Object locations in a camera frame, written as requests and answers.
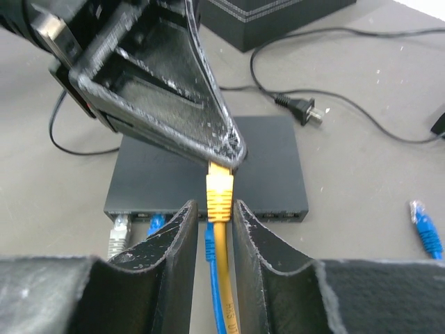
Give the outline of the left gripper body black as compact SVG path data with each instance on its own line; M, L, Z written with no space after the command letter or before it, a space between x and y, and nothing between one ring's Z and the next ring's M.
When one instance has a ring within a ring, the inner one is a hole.
M51 74L92 118L149 118L131 52L151 1L2 1L1 26L54 57Z

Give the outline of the black jewelry display box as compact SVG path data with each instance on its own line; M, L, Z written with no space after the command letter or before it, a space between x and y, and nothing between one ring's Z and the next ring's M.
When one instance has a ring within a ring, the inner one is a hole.
M206 0L201 23L241 52L355 4L355 0Z

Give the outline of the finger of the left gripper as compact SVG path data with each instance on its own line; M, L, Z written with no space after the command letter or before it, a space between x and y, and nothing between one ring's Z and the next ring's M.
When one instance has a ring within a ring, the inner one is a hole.
M247 145L200 43L197 12L196 1L106 1L69 78L113 131L235 169Z

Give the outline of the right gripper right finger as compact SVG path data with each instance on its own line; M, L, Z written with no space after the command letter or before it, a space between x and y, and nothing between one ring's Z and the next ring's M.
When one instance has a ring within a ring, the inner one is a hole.
M233 208L243 333L443 333L440 260L316 260Z

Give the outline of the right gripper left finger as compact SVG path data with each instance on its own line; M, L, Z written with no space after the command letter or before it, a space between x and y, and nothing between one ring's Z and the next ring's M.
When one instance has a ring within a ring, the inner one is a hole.
M198 207L190 200L158 232L103 260L1 258L2 333L187 333Z

